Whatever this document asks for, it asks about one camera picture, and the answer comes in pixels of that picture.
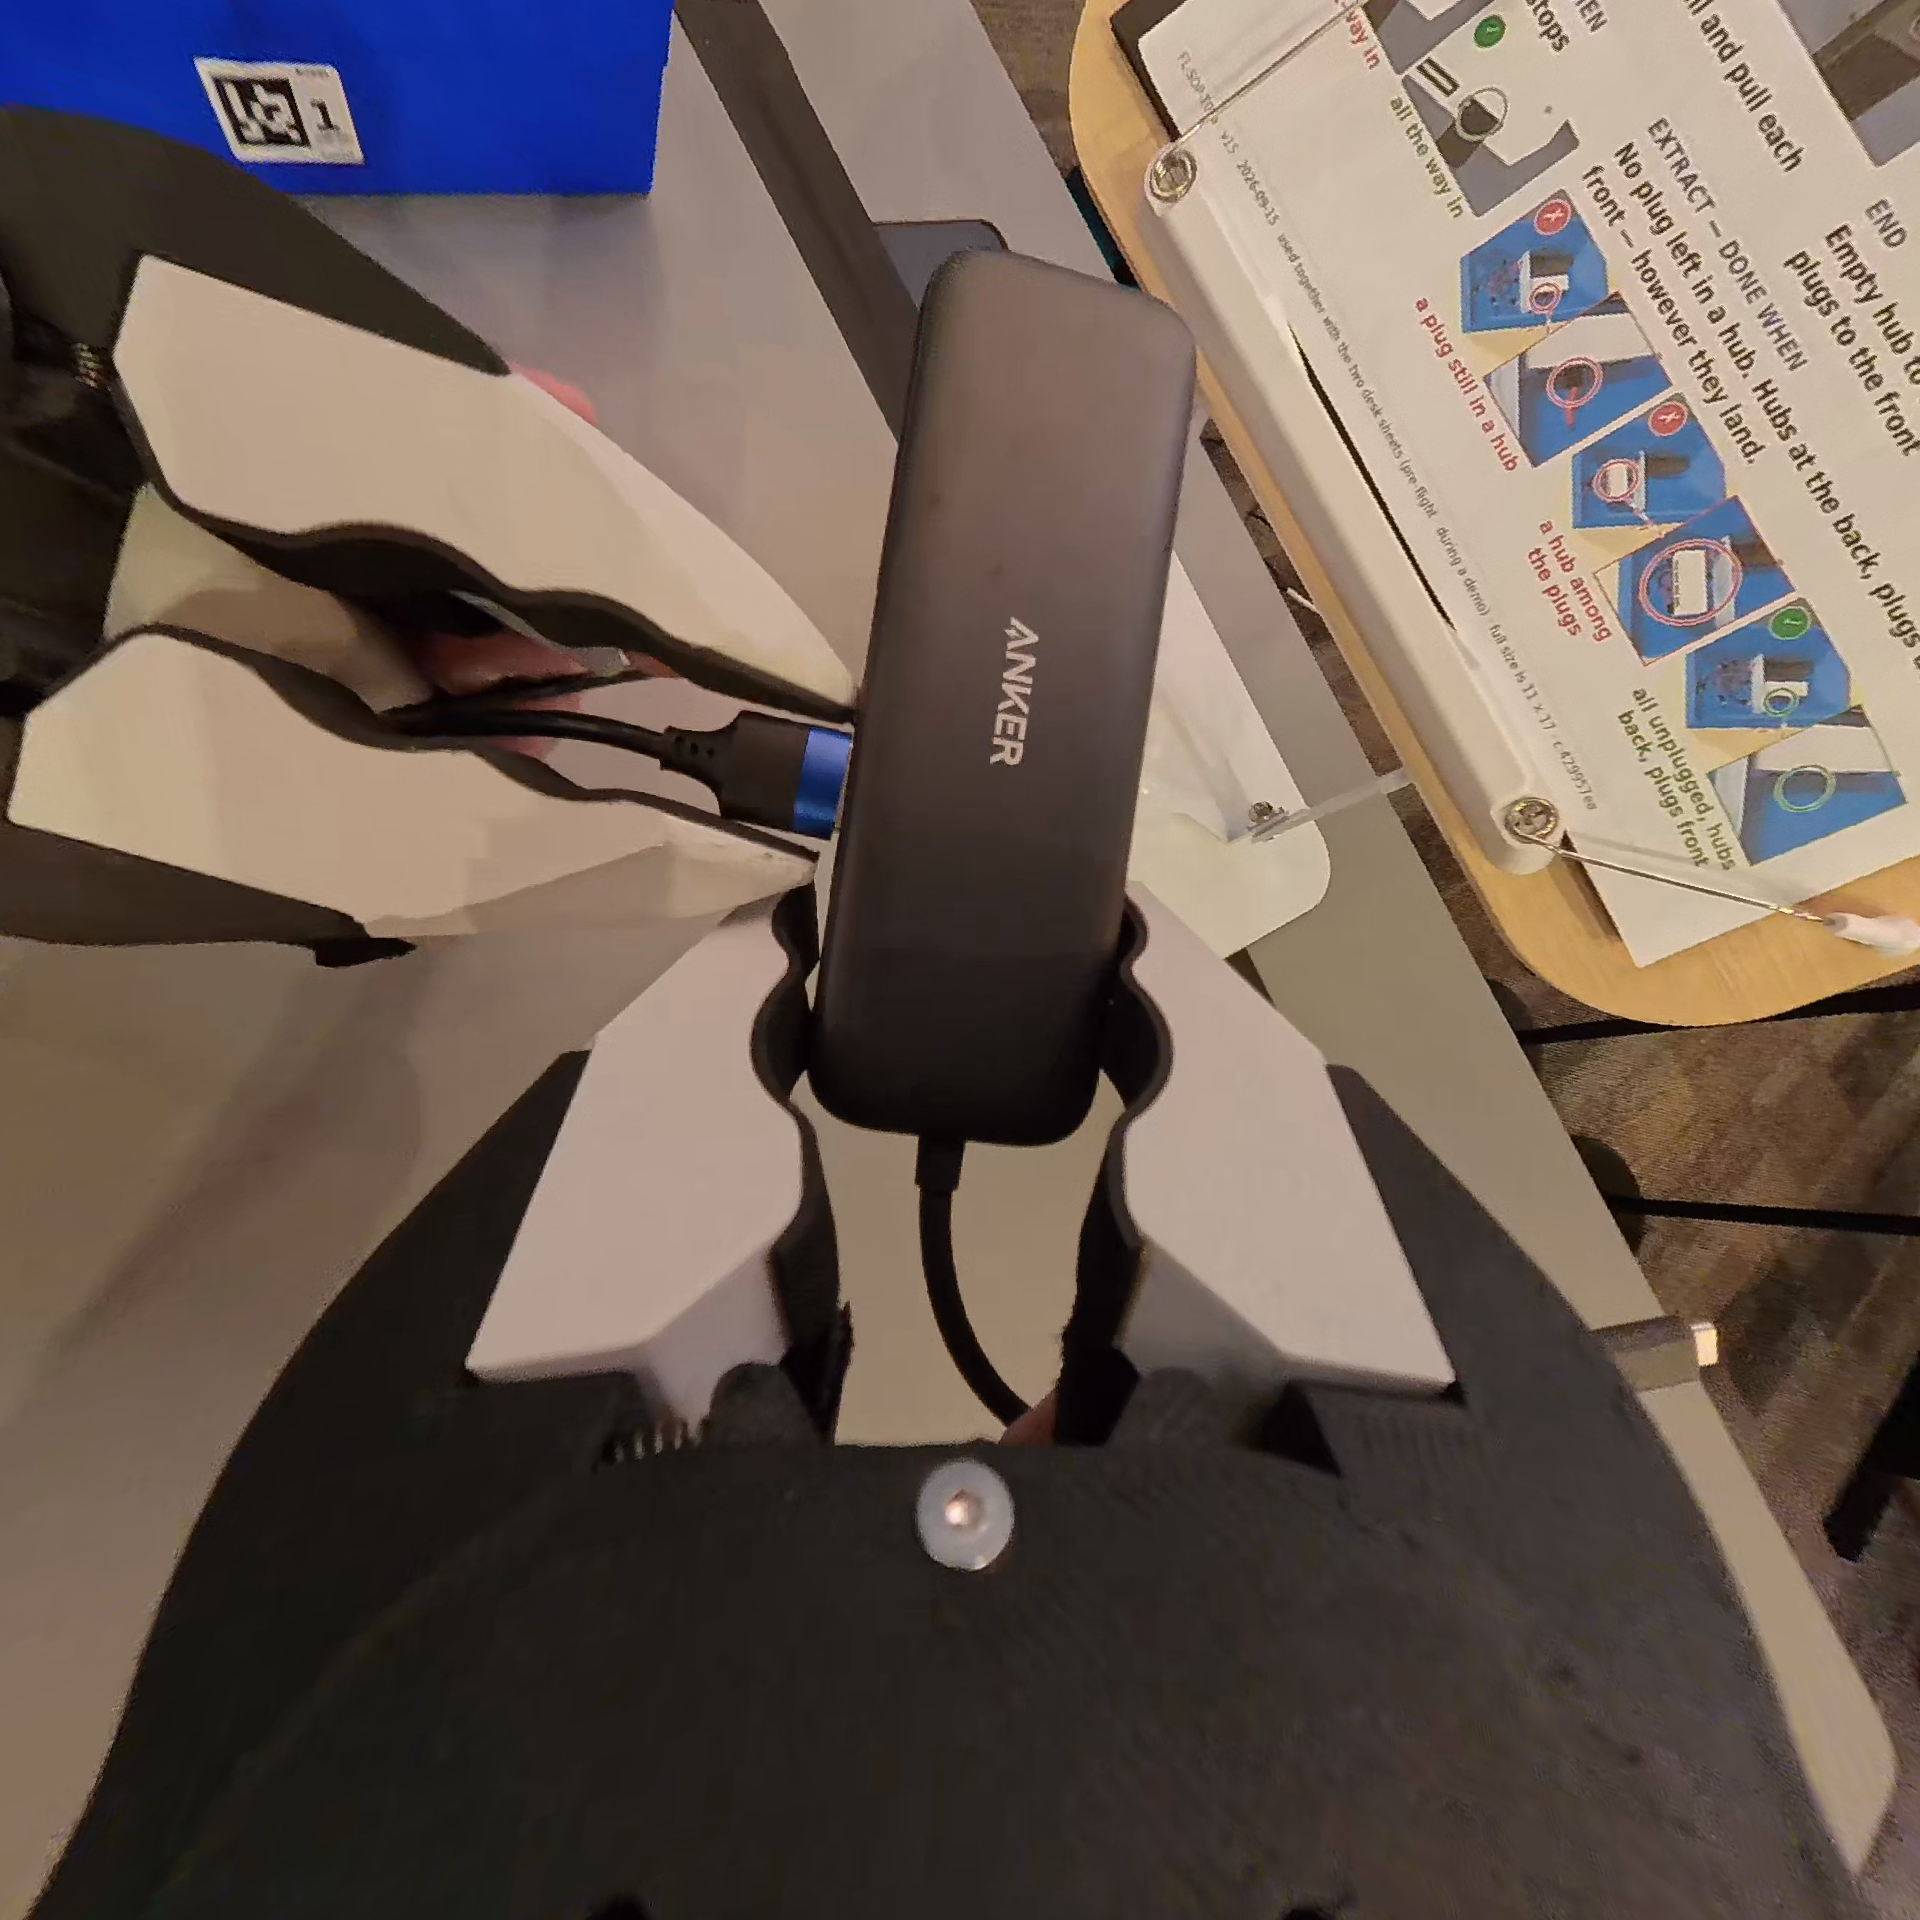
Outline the person's left hand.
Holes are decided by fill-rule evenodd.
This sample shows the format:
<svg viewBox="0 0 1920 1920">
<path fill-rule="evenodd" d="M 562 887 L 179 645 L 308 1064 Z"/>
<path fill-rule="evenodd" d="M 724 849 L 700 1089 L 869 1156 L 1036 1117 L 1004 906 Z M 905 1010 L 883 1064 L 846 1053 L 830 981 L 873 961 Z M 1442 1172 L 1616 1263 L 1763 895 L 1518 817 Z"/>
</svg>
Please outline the person's left hand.
<svg viewBox="0 0 1920 1920">
<path fill-rule="evenodd" d="M 649 665 L 616 649 L 575 653 L 518 628 L 424 634 L 409 649 L 432 691 L 424 713 L 435 724 L 451 716 L 499 720 L 514 713 L 582 713 L 590 695 L 566 691 L 574 679 L 602 683 L 608 674 Z M 559 693 L 526 691 L 534 683 L 562 683 L 566 689 Z"/>
</svg>

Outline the white sheet panel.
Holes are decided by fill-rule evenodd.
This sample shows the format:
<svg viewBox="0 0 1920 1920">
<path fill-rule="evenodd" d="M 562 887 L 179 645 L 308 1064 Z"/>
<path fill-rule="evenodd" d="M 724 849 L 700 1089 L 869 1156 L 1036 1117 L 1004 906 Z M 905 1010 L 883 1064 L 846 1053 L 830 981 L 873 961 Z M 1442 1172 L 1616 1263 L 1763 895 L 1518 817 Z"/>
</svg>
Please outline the white sheet panel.
<svg viewBox="0 0 1920 1920">
<path fill-rule="evenodd" d="M 1169 141 L 1140 179 L 1140 239 L 1195 333 L 1242 475 L 1423 795 L 1490 871 L 1543 872 L 1562 839 L 1545 774 L 1314 379 L 1282 306 L 1298 276 L 1234 163 Z"/>
</svg>

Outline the printed instruction sheet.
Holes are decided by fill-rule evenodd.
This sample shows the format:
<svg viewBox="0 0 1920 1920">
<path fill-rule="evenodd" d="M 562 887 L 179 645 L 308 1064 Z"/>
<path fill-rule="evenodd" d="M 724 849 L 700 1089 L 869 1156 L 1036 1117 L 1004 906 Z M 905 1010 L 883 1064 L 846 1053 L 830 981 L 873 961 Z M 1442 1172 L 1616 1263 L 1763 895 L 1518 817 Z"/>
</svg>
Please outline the printed instruction sheet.
<svg viewBox="0 0 1920 1920">
<path fill-rule="evenodd" d="M 1633 967 L 1916 919 L 1918 5 L 1123 2 Z"/>
</svg>

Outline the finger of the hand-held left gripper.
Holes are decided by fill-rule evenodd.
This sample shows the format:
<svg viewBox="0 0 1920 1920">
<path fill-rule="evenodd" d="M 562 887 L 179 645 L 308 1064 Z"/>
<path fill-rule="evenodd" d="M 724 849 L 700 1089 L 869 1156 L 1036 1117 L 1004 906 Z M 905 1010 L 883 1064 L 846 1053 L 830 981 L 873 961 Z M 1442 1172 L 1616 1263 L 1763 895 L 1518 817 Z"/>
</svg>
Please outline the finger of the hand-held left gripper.
<svg viewBox="0 0 1920 1920">
<path fill-rule="evenodd" d="M 191 628 L 136 628 L 20 726 L 4 821 L 38 852 L 214 880 L 376 939 L 705 922 L 820 855 L 512 750 L 395 733 L 349 689 Z"/>
<path fill-rule="evenodd" d="M 849 718 L 814 618 L 717 523 L 518 371 L 479 371 L 148 255 L 109 347 L 184 516 L 344 596 L 472 591 L 558 649 Z"/>
</svg>

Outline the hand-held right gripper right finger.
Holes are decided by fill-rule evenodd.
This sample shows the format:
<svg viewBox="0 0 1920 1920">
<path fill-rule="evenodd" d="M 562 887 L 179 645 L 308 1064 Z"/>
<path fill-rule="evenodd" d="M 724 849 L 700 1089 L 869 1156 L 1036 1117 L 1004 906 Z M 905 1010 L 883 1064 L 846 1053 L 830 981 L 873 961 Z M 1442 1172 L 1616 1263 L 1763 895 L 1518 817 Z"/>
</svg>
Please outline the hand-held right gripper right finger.
<svg viewBox="0 0 1920 1920">
<path fill-rule="evenodd" d="M 1442 1394 L 1455 1366 L 1324 1053 L 1132 888 L 1104 1026 L 1120 1117 L 1076 1239 L 1059 1441 L 1155 1374 L 1254 1436 L 1296 1381 Z"/>
</svg>

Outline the blue plastic bin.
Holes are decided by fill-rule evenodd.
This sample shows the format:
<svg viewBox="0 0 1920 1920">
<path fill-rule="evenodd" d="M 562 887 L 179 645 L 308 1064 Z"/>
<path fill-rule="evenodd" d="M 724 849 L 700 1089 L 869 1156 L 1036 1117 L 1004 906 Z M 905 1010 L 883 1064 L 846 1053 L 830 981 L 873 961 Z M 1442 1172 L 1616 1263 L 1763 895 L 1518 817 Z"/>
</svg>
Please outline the blue plastic bin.
<svg viewBox="0 0 1920 1920">
<path fill-rule="evenodd" d="M 649 192 L 669 2 L 6 2 L 4 102 L 308 196 Z"/>
</svg>

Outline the black usb hub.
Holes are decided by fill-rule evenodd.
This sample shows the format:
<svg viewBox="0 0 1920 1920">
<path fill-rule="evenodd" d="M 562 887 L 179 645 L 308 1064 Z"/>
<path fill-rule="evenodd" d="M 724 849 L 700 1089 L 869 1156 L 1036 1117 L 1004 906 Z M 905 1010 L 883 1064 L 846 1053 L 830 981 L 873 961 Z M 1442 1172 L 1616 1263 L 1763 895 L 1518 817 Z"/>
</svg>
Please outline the black usb hub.
<svg viewBox="0 0 1920 1920">
<path fill-rule="evenodd" d="M 1017 251 L 925 292 L 811 1003 L 840 1123 L 1040 1147 L 1092 1104 L 1191 401 L 1140 292 Z"/>
</svg>

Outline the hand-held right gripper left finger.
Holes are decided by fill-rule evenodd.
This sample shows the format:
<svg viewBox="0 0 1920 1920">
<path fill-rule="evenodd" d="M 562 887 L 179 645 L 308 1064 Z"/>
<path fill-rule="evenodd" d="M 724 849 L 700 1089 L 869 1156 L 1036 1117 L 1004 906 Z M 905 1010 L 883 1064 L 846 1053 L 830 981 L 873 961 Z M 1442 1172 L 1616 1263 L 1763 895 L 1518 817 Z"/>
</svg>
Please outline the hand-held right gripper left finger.
<svg viewBox="0 0 1920 1920">
<path fill-rule="evenodd" d="M 816 1133 L 795 1106 L 816 895 L 733 910 L 593 1042 L 467 1366 L 624 1374 L 693 1426 L 775 1366 L 834 1426 L 853 1362 Z"/>
</svg>

